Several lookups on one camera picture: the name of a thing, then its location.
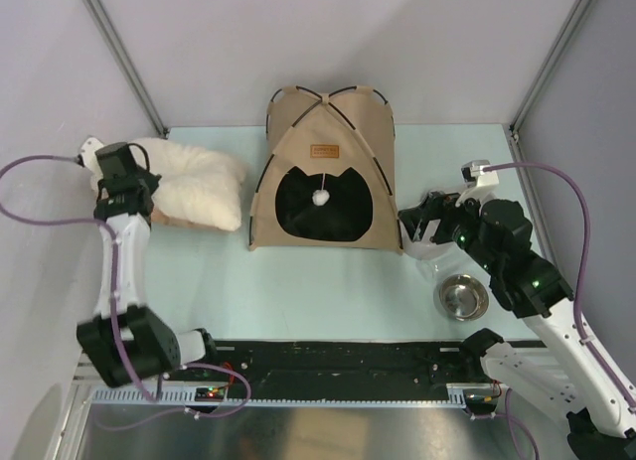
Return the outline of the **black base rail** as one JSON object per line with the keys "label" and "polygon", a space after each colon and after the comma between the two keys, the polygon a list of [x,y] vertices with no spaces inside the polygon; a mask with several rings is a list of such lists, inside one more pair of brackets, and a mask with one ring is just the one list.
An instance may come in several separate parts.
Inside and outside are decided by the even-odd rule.
{"label": "black base rail", "polygon": [[218,341],[215,361],[254,393],[401,398],[449,383],[492,384],[459,342]]}

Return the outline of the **clear plastic water bottle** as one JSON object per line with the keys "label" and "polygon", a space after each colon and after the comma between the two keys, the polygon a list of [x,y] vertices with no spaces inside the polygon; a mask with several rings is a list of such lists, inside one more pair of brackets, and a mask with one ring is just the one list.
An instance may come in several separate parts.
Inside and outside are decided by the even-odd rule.
{"label": "clear plastic water bottle", "polygon": [[428,283],[434,283],[438,278],[438,264],[432,260],[422,260],[418,265],[422,278]]}

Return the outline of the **aluminium frame post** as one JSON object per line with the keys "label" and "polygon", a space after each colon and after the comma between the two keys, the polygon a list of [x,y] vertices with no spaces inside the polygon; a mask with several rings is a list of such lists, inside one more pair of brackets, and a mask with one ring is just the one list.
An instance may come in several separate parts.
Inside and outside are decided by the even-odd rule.
{"label": "aluminium frame post", "polygon": [[117,31],[112,18],[102,0],[81,0],[87,13],[93,20],[97,30],[101,34],[121,74],[139,103],[144,115],[153,127],[154,132],[160,137],[166,137],[169,128],[163,122],[162,117],[152,97],[142,80],[142,77],[133,62],[130,54]]}
{"label": "aluminium frame post", "polygon": [[595,2],[596,0],[574,0],[564,22],[556,34],[556,38],[543,59],[539,71],[533,78],[529,89],[509,124],[509,131],[514,140],[519,139],[521,128],[546,89],[574,37],[594,7]]}

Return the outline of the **white pompom toy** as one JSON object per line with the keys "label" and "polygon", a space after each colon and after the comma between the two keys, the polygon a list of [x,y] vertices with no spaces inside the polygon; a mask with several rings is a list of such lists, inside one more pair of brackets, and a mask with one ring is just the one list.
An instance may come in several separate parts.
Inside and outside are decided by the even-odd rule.
{"label": "white pompom toy", "polygon": [[312,194],[312,203],[316,207],[324,206],[330,199],[330,193],[327,190],[316,190]]}

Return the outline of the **white fluffy cushion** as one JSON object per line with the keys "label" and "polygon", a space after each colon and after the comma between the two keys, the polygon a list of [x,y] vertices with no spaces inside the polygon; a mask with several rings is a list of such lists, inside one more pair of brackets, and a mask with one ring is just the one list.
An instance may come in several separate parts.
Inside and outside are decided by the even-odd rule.
{"label": "white fluffy cushion", "polygon": [[149,230],[161,225],[236,231],[241,227],[240,192],[247,174],[239,158],[199,146],[182,145],[160,138],[137,138],[131,152],[142,169],[158,176],[152,188],[153,211],[149,218],[135,209],[118,209],[109,224],[123,230],[130,217]]}

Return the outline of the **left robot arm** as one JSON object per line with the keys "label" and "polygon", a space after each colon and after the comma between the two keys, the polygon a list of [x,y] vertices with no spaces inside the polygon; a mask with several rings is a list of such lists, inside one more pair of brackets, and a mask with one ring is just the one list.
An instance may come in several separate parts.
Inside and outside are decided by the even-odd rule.
{"label": "left robot arm", "polygon": [[176,333],[149,307],[145,254],[151,234],[153,194],[161,177],[150,157],[134,157],[134,144],[105,145],[89,137],[80,163],[97,179],[93,219],[102,237],[100,293],[92,319],[76,336],[101,379],[110,387],[172,372],[183,365],[200,380],[220,369],[220,355],[204,329]]}

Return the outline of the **right aluminium frame post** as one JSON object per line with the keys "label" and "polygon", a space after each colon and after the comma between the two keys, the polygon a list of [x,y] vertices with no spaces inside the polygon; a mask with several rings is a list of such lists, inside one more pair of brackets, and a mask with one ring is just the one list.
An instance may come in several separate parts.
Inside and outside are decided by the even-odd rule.
{"label": "right aluminium frame post", "polygon": [[543,59],[539,71],[533,78],[529,89],[509,124],[509,131],[514,140],[519,139],[521,128],[546,89],[574,37],[594,7],[595,2],[596,0],[574,0],[564,22],[556,34],[556,38]]}

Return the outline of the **stainless steel pet bowl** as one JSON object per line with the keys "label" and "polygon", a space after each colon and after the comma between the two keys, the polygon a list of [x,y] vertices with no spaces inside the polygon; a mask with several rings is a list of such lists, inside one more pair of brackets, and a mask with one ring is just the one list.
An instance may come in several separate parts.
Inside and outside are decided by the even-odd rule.
{"label": "stainless steel pet bowl", "polygon": [[474,321],[488,310],[489,295],[485,286],[468,274],[454,274],[437,288],[438,301],[443,312],[456,321]]}

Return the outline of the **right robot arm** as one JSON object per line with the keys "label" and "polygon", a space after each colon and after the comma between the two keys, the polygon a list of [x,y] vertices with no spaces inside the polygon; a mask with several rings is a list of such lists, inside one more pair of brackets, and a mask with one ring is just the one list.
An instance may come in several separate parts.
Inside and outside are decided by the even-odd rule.
{"label": "right robot arm", "polygon": [[608,353],[584,341],[574,316],[574,293],[556,267],[531,248],[532,223],[517,202],[462,201],[459,194],[430,193],[398,218],[412,241],[453,242],[489,275],[500,306],[539,336],[564,375],[559,378],[519,355],[504,339],[482,329],[463,341],[461,374],[474,382],[487,376],[509,387],[554,422],[567,424],[567,443],[579,459],[635,456],[635,389],[619,372],[625,392],[605,366]]}

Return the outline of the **grey double pet feeder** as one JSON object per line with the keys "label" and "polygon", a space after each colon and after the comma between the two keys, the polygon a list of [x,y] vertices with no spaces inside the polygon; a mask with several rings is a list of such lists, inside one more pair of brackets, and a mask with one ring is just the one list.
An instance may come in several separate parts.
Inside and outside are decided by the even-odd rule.
{"label": "grey double pet feeder", "polygon": [[[423,197],[423,199],[419,202],[419,204],[414,207],[423,205],[423,201],[429,193],[430,192],[428,192]],[[433,222],[427,227],[422,241],[410,241],[401,222],[399,222],[399,226],[400,226],[403,251],[405,254],[407,254],[408,256],[414,259],[433,260],[434,258],[437,258],[441,256],[442,254],[445,254],[451,248],[451,242],[442,244],[442,245],[436,245],[436,244],[433,244],[428,239],[428,237],[432,235],[434,230],[437,228],[437,222]]]}

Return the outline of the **left aluminium frame post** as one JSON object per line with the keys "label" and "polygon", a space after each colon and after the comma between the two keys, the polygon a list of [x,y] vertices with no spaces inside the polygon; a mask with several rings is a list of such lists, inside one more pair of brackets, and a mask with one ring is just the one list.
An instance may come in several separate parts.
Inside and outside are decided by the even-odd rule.
{"label": "left aluminium frame post", "polygon": [[81,0],[87,13],[93,20],[97,30],[101,34],[121,74],[139,103],[144,115],[153,127],[154,132],[160,137],[166,137],[169,128],[163,122],[162,117],[152,97],[142,80],[142,77],[133,62],[130,54],[117,31],[112,18],[102,0]]}

